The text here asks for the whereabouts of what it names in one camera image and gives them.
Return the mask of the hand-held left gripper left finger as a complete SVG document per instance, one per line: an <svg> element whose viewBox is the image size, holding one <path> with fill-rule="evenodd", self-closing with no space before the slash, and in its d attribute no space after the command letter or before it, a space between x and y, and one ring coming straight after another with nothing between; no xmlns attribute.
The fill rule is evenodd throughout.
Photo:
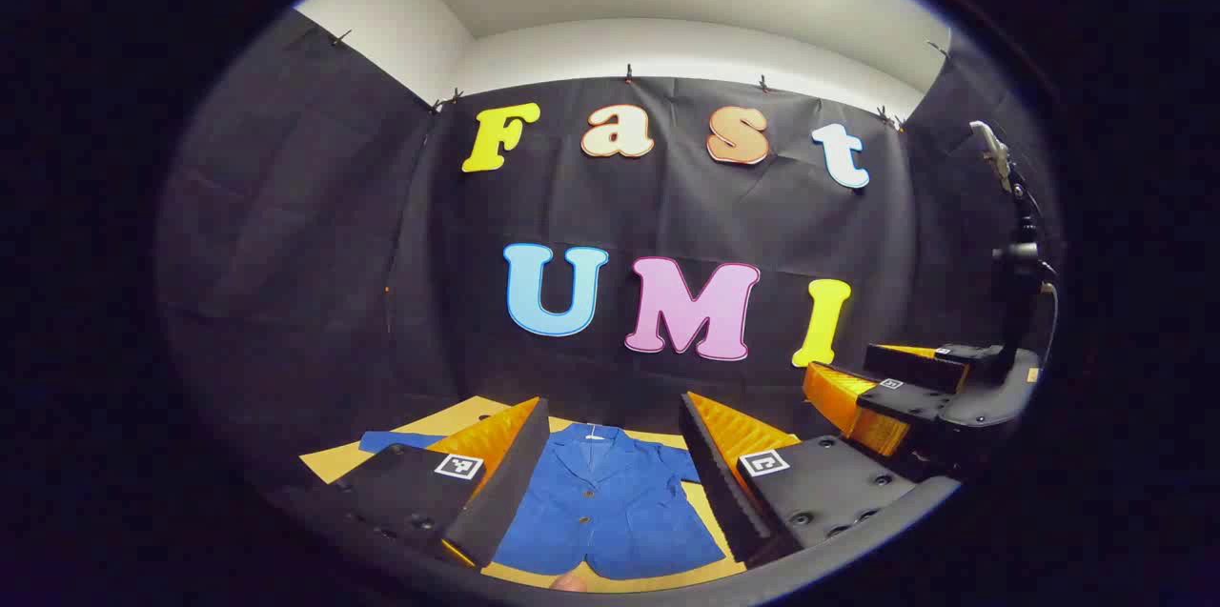
<svg viewBox="0 0 1220 607"><path fill-rule="evenodd" d="M362 464L325 486L325 512L345 531L483 569L525 500L549 434L540 397L426 447L393 433Z"/></svg>

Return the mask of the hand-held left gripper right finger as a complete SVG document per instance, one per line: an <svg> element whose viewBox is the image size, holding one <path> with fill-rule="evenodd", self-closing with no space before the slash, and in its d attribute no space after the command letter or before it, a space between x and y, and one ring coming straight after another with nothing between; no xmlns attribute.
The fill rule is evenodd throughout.
<svg viewBox="0 0 1220 607"><path fill-rule="evenodd" d="M916 481L848 439L791 438L694 392L681 397L680 428L730 551L748 568L856 529L900 534L963 485Z"/></svg>

